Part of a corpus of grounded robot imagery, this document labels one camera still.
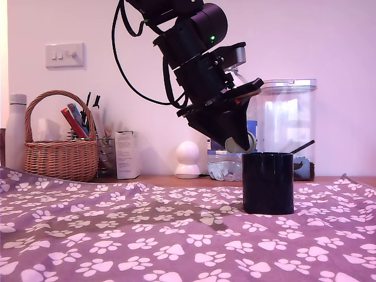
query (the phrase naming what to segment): cardboard box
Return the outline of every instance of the cardboard box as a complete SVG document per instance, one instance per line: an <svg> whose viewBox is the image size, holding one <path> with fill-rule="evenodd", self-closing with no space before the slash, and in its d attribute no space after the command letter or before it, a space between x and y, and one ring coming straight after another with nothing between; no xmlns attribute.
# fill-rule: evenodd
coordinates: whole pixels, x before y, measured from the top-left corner
<svg viewBox="0 0 376 282"><path fill-rule="evenodd" d="M134 179L140 175L137 134L133 131L115 133L117 179Z"/></svg>

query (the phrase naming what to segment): jar lid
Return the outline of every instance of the jar lid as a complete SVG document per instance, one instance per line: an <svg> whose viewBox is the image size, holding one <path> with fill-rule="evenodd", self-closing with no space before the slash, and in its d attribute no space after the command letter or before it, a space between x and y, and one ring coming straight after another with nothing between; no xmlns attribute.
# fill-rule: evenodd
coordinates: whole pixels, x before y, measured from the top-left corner
<svg viewBox="0 0 376 282"><path fill-rule="evenodd" d="M261 87L266 94L312 92L317 89L316 79L272 79L265 80Z"/></svg>
<svg viewBox="0 0 376 282"><path fill-rule="evenodd" d="M24 94L10 94L9 96L9 104L26 104L26 95Z"/></svg>

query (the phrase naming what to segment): basket handle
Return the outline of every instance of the basket handle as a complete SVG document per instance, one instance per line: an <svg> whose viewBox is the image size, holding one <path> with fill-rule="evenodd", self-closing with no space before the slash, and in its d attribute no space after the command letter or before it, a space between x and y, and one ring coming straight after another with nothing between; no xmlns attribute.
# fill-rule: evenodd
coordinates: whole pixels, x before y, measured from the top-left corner
<svg viewBox="0 0 376 282"><path fill-rule="evenodd" d="M30 105L28 106L26 110L26 115L25 115L25 141L26 143L33 142L33 133L31 131L31 113L34 110L35 106L44 98L48 96L53 96L53 95L62 95L66 96L69 98L72 98L74 101L76 101L82 109L85 111L86 115L88 116L88 121L89 121L89 126L90 126L90 134L89 134L89 140L94 141L96 139L96 133L95 133L95 125L94 125L94 119L92 116L91 111L88 109L86 104L76 95L63 91L63 90L51 90L44 92L43 94L40 94L37 98L35 98Z"/></svg>

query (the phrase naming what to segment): wall switch plate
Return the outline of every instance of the wall switch plate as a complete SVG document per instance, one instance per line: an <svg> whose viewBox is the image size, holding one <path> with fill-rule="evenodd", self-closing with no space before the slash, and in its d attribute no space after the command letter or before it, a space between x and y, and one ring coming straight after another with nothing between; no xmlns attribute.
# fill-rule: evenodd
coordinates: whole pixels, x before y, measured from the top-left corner
<svg viewBox="0 0 376 282"><path fill-rule="evenodd" d="M46 45L46 68L80 68L83 66L83 43Z"/></svg>

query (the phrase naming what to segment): white bottle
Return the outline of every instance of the white bottle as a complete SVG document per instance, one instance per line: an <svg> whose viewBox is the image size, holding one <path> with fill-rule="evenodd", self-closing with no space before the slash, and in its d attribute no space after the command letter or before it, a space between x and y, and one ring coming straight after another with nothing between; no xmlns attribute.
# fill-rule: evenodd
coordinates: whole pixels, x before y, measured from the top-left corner
<svg viewBox="0 0 376 282"><path fill-rule="evenodd" d="M25 170L26 95L9 96L9 118L5 129L5 166Z"/></svg>

